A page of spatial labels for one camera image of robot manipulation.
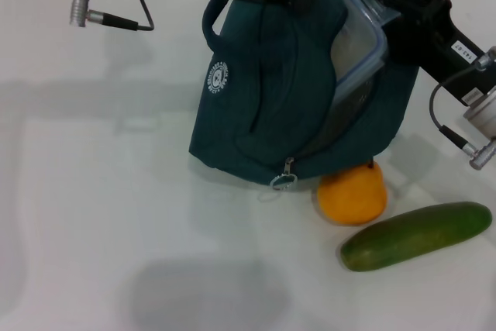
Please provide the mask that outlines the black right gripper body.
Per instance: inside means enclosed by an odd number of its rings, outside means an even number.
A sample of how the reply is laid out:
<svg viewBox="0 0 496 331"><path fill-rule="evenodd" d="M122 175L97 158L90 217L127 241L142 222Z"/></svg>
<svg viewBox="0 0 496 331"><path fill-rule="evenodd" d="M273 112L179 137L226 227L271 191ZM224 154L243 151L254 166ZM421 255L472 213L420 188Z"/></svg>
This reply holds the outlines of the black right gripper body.
<svg viewBox="0 0 496 331"><path fill-rule="evenodd" d="M388 64L404 70L422 69L462 105L467 95L486 95L495 88L495 66L473 70L451 82L453 75L475 65L484 51L460 32L451 19L450 0L383 0L400 16L383 26Z"/></svg>

